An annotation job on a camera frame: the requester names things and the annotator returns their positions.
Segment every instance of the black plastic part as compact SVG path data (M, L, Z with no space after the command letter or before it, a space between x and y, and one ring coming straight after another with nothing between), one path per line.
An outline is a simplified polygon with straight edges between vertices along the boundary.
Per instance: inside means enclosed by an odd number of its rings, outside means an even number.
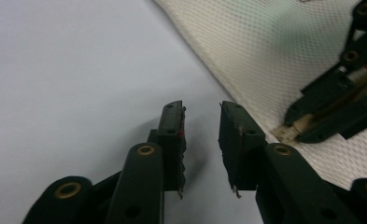
M158 130L151 130L148 141L162 148L164 190L182 191L186 182L183 172L183 153L186 150L184 118L186 107L182 101L165 105Z
M232 188L256 189L258 154L266 144L264 132L242 106L222 102L219 146Z
M367 30L367 0L361 1L352 11L353 24L358 30Z
M105 224L163 223L162 164L162 149L156 144L130 149Z
M91 181L84 177L57 180L35 202L23 224L88 223L93 211L91 194Z
M360 222L367 224L367 178L356 179L350 191L331 183L329 186Z
M350 60L349 52L356 52L357 55ZM340 63L348 70L357 70L367 64L367 32L358 40L352 41L340 56Z
M361 100L342 107L315 128L300 134L297 141L319 143L340 133L345 139L367 128L367 95Z
M360 223L295 148L270 144L265 161L266 178L285 211L281 223Z

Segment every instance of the white cloth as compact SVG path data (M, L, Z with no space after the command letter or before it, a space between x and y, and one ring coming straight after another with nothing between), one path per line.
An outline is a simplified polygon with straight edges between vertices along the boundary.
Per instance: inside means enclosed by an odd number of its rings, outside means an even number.
M178 31L265 131L337 62L353 0L157 0ZM275 141L268 134L269 141ZM367 177L367 130L296 147L325 179L349 188Z

